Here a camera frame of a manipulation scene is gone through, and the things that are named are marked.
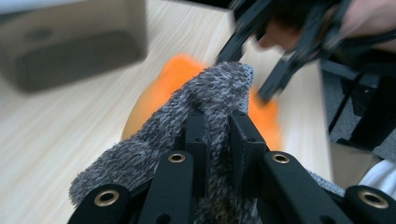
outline metal ring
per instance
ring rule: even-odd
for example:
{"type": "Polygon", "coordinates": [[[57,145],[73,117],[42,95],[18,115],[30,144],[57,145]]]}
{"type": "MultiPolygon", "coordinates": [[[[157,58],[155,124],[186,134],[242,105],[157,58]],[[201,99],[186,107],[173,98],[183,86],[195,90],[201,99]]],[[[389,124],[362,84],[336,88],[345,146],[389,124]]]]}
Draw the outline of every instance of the metal ring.
{"type": "Polygon", "coordinates": [[[106,206],[110,206],[111,204],[116,202],[119,199],[119,197],[120,197],[120,194],[118,191],[116,191],[114,189],[106,189],[106,190],[103,190],[100,193],[98,193],[98,195],[96,195],[94,202],[99,207],[106,207],[106,206]],[[111,198],[104,199],[103,196],[105,196],[107,194],[110,195],[111,198]]]}
{"type": "Polygon", "coordinates": [[[273,160],[279,163],[288,163],[290,159],[280,153],[276,153],[272,156],[273,160]]]}
{"type": "Polygon", "coordinates": [[[361,198],[362,201],[375,208],[384,209],[389,207],[387,200],[385,200],[383,197],[379,196],[378,194],[373,193],[366,189],[359,191],[359,198],[361,198]]]}
{"type": "Polygon", "coordinates": [[[186,157],[183,154],[175,153],[175,154],[170,155],[168,157],[168,160],[170,162],[183,162],[184,160],[186,160],[186,157]]]}

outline light wood tabletop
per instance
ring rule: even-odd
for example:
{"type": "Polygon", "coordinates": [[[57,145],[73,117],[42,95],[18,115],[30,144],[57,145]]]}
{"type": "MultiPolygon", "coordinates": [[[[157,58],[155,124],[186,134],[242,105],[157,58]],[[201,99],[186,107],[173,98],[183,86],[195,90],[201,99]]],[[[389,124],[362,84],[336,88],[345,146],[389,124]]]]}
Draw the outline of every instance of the light wood tabletop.
{"type": "MultiPolygon", "coordinates": [[[[232,33],[232,15],[209,7],[148,0],[148,56],[139,63],[39,93],[0,79],[0,220],[66,223],[70,183],[120,136],[140,93],[179,53],[213,64],[232,33]]],[[[264,82],[280,54],[252,41],[241,60],[264,82]]],[[[284,150],[332,179],[318,65],[296,74],[279,96],[284,150]]]]}

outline orange object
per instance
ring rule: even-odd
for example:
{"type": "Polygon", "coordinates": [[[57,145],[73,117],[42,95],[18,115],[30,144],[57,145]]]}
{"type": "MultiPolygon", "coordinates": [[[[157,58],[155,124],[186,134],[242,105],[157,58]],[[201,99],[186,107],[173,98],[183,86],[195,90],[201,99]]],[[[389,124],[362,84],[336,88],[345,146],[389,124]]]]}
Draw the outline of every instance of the orange object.
{"type": "MultiPolygon", "coordinates": [[[[122,140],[137,133],[143,124],[164,105],[181,86],[197,76],[205,69],[201,63],[194,61],[188,55],[177,55],[163,68],[160,75],[140,95],[129,115],[122,132],[122,140]]],[[[280,129],[276,122],[278,103],[276,101],[265,105],[256,98],[257,91],[252,88],[249,93],[248,115],[256,125],[267,146],[271,150],[280,150],[280,129]]]]}

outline person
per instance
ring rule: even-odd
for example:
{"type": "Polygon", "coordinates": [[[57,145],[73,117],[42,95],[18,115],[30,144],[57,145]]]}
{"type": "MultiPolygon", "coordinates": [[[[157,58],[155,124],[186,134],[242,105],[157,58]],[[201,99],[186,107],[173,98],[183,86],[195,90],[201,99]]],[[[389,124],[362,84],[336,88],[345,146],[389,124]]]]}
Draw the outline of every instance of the person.
{"type": "MultiPolygon", "coordinates": [[[[299,20],[294,9],[298,5],[286,8],[277,13],[267,24],[266,33],[258,40],[263,49],[279,46],[284,50],[293,50],[298,44],[303,20],[299,20]]],[[[323,30],[336,10],[331,7],[323,21],[323,30]]],[[[351,0],[341,25],[340,35],[344,39],[376,36],[396,29],[395,0],[351,0]]],[[[373,49],[396,54],[396,39],[373,49]]],[[[349,143],[355,147],[373,150],[382,143],[396,126],[396,71],[392,76],[383,76],[375,94],[375,100],[367,109],[363,118],[351,134],[349,143]],[[373,132],[382,132],[375,136],[373,132]]],[[[382,160],[373,167],[359,184],[381,189],[396,200],[396,165],[395,161],[382,160]]]]}

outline black cable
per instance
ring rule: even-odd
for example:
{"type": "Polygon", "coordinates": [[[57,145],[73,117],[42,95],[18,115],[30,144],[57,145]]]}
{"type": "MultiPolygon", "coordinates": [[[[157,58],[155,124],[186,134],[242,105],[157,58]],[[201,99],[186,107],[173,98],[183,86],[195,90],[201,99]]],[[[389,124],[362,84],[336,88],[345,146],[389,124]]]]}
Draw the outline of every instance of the black cable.
{"type": "Polygon", "coordinates": [[[332,133],[332,130],[334,129],[335,124],[337,121],[340,119],[340,116],[342,112],[344,111],[344,108],[346,107],[347,100],[349,97],[352,95],[352,92],[355,90],[355,88],[359,85],[359,82],[361,82],[361,78],[363,77],[363,73],[358,73],[358,75],[353,79],[351,87],[349,90],[347,90],[343,100],[341,101],[341,104],[338,106],[337,112],[334,115],[334,118],[332,119],[332,122],[329,125],[329,134],[332,133]]]}

